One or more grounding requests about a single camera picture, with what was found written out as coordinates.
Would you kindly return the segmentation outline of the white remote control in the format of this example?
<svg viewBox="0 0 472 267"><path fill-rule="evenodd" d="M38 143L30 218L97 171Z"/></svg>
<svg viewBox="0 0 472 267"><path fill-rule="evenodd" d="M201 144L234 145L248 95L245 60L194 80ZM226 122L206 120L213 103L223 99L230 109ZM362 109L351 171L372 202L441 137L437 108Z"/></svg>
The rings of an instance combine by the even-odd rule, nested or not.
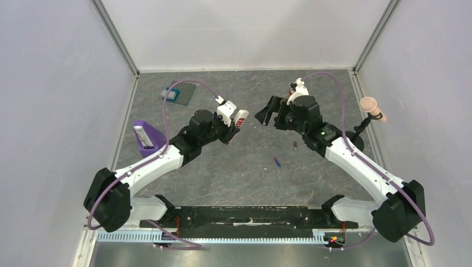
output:
<svg viewBox="0 0 472 267"><path fill-rule="evenodd" d="M239 110L234 118L234 127L240 129L248 115L249 112L247 110Z"/></svg>

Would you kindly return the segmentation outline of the blue purple battery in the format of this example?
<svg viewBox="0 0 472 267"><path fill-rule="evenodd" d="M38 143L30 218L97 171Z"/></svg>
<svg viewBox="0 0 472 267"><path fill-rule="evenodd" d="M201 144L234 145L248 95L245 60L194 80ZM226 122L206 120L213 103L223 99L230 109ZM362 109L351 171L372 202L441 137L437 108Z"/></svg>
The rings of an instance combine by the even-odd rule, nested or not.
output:
<svg viewBox="0 0 472 267"><path fill-rule="evenodd" d="M278 161L278 159L276 157L273 158L274 162L276 163L276 165L278 167L281 167L281 163Z"/></svg>

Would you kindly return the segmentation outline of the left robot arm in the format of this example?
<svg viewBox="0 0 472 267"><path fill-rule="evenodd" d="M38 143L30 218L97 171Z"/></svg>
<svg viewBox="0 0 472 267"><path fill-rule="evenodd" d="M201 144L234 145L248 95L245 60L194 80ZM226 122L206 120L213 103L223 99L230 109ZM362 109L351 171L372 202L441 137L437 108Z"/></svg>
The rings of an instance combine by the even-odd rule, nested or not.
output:
<svg viewBox="0 0 472 267"><path fill-rule="evenodd" d="M248 111L239 110L235 118L220 112L198 110L187 126L157 152L128 167L99 170L91 183L83 206L89 212L87 227L114 232L126 224L154 220L170 226L175 213L162 196L136 197L136 193L161 176L177 170L195 158L214 141L228 144L240 131Z"/></svg>

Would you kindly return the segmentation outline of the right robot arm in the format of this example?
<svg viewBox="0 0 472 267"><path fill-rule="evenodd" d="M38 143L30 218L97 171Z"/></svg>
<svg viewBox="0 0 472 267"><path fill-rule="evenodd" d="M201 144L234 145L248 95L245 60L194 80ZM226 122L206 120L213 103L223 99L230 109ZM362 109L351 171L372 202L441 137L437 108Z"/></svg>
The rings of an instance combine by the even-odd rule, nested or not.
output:
<svg viewBox="0 0 472 267"><path fill-rule="evenodd" d="M276 129L300 134L310 150L343 169L373 198L331 198L321 212L325 225L335 227L342 221L351 221L373 226L382 237L395 243L425 218L424 187L416 180L405 182L365 156L340 129L323 121L313 96L293 101L272 96L254 117L262 125L273 120Z"/></svg>

